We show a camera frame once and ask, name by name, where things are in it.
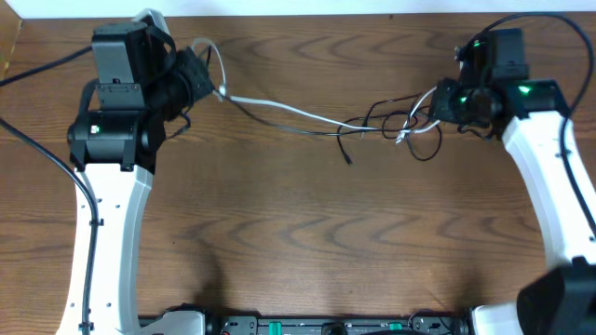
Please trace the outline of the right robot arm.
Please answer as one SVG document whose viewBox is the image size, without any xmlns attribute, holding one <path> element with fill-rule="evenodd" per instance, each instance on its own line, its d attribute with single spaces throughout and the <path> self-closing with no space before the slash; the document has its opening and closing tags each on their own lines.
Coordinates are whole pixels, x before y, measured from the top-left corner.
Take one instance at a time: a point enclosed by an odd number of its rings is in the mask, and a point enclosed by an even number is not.
<svg viewBox="0 0 596 335">
<path fill-rule="evenodd" d="M 530 79 L 519 29 L 485 30 L 455 58 L 460 75 L 439 81 L 429 115 L 502 141 L 530 195 L 547 262 L 515 301 L 472 309 L 471 333 L 594 333 L 595 189 L 560 87 Z"/>
</svg>

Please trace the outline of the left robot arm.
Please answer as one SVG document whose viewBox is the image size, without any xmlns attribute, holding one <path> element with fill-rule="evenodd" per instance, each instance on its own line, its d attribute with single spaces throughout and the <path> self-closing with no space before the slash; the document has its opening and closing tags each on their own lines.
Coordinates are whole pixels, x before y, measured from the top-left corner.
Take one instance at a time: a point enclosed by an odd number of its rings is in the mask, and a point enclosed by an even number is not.
<svg viewBox="0 0 596 335">
<path fill-rule="evenodd" d="M 204 62 L 178 49 L 163 16 L 147 9 L 92 36 L 97 77 L 67 132 L 82 181 L 61 334 L 214 334 L 187 304 L 141 320 L 136 299 L 142 217 L 167 122 L 212 92 Z"/>
</svg>

